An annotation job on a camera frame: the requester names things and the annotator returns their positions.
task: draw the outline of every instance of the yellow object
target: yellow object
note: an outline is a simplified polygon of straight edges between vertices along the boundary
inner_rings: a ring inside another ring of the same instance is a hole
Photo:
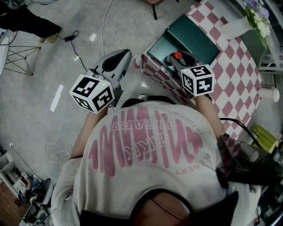
[[[270,134],[266,129],[264,129],[260,125],[256,125],[252,130],[256,136],[258,137],[256,140],[262,146],[264,150],[269,152],[270,154],[273,152],[275,147],[278,147],[278,140]]]

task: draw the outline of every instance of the concrete floor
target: concrete floor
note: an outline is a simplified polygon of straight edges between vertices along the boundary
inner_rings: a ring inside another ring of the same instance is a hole
[[[87,68],[92,68],[102,57],[100,37],[103,15],[110,0],[59,0],[43,6],[31,4],[29,9],[38,16],[46,18],[63,27],[61,37],[69,36],[78,30],[79,36],[73,41],[76,51],[82,57]],[[167,26],[190,11],[194,0],[166,0],[157,5],[158,20],[153,19],[152,7],[144,0],[114,0],[106,16],[104,29],[105,53],[118,49],[130,49],[133,56],[143,53],[164,32]],[[97,35],[94,42],[89,37]],[[20,170],[31,173],[18,155],[9,148],[9,139],[33,171],[46,179],[56,182],[61,168],[69,159],[68,153],[62,153],[58,164],[53,164],[44,151],[44,143],[54,143],[60,126],[66,119],[83,113],[69,95],[69,90],[79,74],[84,73],[80,61],[74,61],[76,55],[70,43],[57,40],[43,45],[39,38],[19,32],[14,45],[42,46],[34,76],[4,71],[0,76],[0,144],[15,159]],[[55,93],[62,84],[64,89],[55,112],[50,106]],[[154,81],[142,77],[130,68],[122,82],[125,90],[119,106],[130,96],[141,93],[167,94],[163,88],[157,88]],[[64,124],[57,145],[46,146],[51,158],[56,161],[57,154],[65,150],[66,144],[73,145],[80,132],[85,116]]]

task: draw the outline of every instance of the black pants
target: black pants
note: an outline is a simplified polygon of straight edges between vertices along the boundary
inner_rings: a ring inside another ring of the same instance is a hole
[[[172,101],[169,97],[165,97],[165,96],[149,96],[147,98],[147,101],[163,101],[169,104],[175,104],[174,101]],[[122,108],[131,107],[133,105],[136,105],[142,102],[145,102],[145,101],[140,100],[140,99],[129,99],[122,105]]]
[[[41,38],[47,38],[60,31],[58,25],[34,15],[26,5],[0,16],[0,27],[11,31],[24,31]]]

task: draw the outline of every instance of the shoe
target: shoe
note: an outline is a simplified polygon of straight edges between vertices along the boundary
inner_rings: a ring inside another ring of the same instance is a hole
[[[45,42],[45,40],[46,40],[46,38],[40,38],[39,42],[42,44],[42,43]]]
[[[147,101],[147,95],[146,94],[139,95],[138,99],[142,101]]]
[[[63,28],[60,27],[60,31],[59,31],[57,34],[50,36],[50,37],[48,38],[48,41],[49,41],[51,44],[54,43],[54,42],[57,40],[57,38],[58,38],[57,35],[59,35],[62,30],[63,30]]]

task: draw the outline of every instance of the checkered tablecloth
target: checkered tablecloth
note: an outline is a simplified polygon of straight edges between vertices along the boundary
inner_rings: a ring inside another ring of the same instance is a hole
[[[257,91],[261,86],[262,78],[254,60],[239,37],[226,40],[220,34],[219,27],[227,21],[209,2],[197,3],[187,17],[220,50],[211,64],[216,82],[214,92],[210,94],[219,117],[238,119],[247,125],[260,103]],[[187,105],[190,100],[181,88],[181,84],[163,65],[146,53],[135,58],[134,67],[159,82],[181,104]],[[223,126],[233,139],[237,139],[242,131],[240,126],[230,121],[223,121]]]

